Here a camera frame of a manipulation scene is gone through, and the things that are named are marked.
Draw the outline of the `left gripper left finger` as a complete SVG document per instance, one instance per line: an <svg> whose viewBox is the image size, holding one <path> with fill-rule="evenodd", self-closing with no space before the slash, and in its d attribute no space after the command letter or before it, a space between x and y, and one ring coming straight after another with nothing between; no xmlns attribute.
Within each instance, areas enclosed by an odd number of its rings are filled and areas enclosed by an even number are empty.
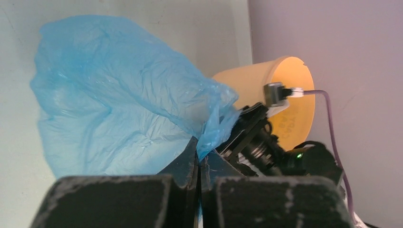
<svg viewBox="0 0 403 228"><path fill-rule="evenodd" d="M70 176L48 190L33 228L195 228L197 139L156 175Z"/></svg>

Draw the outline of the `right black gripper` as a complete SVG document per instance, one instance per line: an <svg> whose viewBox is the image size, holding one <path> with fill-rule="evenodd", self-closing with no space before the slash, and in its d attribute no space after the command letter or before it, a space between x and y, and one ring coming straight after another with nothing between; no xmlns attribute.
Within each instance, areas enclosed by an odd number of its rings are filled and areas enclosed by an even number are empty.
<svg viewBox="0 0 403 228"><path fill-rule="evenodd" d="M230 137L215 151L227 161L242 154L250 162L264 155L263 148L271 135L271 123L267 118L269 109L261 102L241 109Z"/></svg>

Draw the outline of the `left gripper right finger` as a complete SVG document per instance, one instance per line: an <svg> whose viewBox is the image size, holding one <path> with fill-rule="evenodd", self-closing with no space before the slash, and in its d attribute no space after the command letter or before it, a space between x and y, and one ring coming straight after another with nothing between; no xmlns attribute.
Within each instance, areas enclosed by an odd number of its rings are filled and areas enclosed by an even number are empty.
<svg viewBox="0 0 403 228"><path fill-rule="evenodd" d="M324 177L245 177L215 152L200 162L206 228L351 228L336 185Z"/></svg>

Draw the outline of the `beige plastic trash bin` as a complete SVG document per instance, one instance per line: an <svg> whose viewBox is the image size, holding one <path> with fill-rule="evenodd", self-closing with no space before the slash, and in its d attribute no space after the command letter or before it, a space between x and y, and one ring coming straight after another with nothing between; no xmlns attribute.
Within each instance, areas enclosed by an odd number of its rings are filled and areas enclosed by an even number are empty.
<svg viewBox="0 0 403 228"><path fill-rule="evenodd" d="M281 82L287 88L314 89L308 67L297 57L280 57L268 62L228 69L217 73L213 79L238 93L239 98L234 104L237 109L265 102L263 86L271 82ZM307 139L314 119L315 97L292 97L288 98L288 102L289 107L269 118L272 133L279 137L279 145L286 151Z"/></svg>

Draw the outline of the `blue plastic trash bag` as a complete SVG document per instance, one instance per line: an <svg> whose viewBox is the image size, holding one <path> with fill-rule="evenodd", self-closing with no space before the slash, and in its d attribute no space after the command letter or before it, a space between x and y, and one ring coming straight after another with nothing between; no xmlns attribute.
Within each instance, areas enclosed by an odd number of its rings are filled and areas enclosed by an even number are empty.
<svg viewBox="0 0 403 228"><path fill-rule="evenodd" d="M192 137L203 159L239 117L238 94L124 17L43 25L30 87L56 178L156 174Z"/></svg>

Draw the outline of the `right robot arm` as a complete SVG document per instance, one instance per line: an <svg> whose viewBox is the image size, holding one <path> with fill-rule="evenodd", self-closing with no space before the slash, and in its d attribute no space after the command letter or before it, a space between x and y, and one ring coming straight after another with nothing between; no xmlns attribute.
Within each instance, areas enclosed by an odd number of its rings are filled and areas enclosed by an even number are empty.
<svg viewBox="0 0 403 228"><path fill-rule="evenodd" d="M216 152L245 176L321 176L339 186L344 172L326 146L306 141L283 149L267 112L262 103L243 107L230 137Z"/></svg>

